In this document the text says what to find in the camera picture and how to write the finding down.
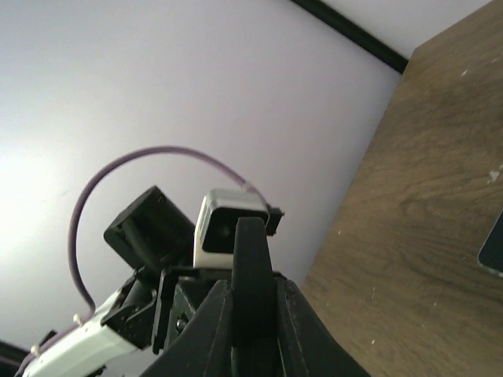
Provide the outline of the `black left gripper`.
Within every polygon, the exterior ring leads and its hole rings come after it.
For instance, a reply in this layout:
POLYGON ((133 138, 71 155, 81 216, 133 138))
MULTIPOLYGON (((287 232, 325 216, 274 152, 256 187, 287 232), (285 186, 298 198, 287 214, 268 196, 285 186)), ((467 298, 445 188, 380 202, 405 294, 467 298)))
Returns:
POLYGON ((215 283, 201 276, 198 269, 161 272, 152 326, 155 355, 167 350, 180 336, 215 283))

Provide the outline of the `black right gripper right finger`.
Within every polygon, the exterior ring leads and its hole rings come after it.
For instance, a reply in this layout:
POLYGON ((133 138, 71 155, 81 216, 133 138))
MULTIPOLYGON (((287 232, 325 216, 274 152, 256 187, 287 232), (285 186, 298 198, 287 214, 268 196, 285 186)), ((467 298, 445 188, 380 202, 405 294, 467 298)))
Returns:
POLYGON ((332 337, 297 285, 280 273, 277 282, 279 376, 368 376, 332 337))

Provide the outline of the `black phone case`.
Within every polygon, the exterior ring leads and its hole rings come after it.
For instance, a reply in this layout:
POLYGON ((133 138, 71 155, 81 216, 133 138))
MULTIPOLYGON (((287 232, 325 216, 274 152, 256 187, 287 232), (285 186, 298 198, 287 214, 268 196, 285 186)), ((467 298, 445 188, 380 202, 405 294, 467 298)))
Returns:
POLYGON ((231 287, 233 345, 248 346, 274 335, 277 288, 260 218, 237 222, 231 287))

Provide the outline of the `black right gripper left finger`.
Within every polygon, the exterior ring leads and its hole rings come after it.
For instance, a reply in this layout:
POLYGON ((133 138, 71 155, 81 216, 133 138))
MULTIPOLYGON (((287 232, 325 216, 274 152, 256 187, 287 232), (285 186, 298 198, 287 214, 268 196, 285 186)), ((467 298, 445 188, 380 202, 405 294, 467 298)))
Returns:
POLYGON ((181 335, 143 376, 229 376, 232 309, 229 283, 220 280, 181 335))

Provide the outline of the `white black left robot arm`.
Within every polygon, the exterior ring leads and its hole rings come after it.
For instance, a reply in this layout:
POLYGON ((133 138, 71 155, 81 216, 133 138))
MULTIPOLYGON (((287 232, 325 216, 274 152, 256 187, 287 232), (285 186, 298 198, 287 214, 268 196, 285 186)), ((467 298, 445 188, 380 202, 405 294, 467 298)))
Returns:
POLYGON ((134 274, 93 316, 75 320, 68 333, 46 336, 20 366, 18 376, 100 376, 106 364, 153 348, 163 269, 193 265, 194 224, 156 186, 123 210, 105 230, 106 243, 134 274))

